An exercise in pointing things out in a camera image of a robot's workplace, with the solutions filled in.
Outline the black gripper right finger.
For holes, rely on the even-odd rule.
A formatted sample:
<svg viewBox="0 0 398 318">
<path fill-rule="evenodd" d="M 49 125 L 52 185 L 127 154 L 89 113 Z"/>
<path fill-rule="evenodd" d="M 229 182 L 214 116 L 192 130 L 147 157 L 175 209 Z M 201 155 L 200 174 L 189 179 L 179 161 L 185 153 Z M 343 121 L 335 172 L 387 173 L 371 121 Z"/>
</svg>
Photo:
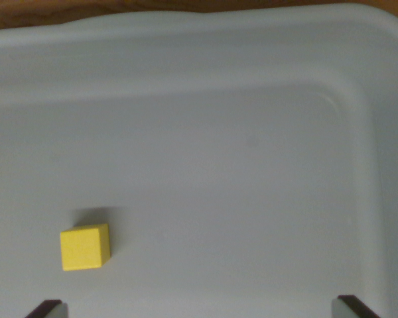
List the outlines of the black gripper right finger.
<svg viewBox="0 0 398 318">
<path fill-rule="evenodd" d="M 355 295 L 339 295 L 331 303 L 332 318 L 380 318 Z"/>
</svg>

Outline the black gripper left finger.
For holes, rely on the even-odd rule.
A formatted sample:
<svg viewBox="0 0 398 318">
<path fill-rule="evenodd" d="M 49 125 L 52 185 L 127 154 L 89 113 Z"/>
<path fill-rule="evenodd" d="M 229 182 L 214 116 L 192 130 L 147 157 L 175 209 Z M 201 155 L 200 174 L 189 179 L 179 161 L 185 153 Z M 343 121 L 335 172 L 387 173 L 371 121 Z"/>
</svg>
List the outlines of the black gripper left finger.
<svg viewBox="0 0 398 318">
<path fill-rule="evenodd" d="M 26 318 L 68 318 L 68 306 L 59 299 L 47 299 L 35 307 Z"/>
</svg>

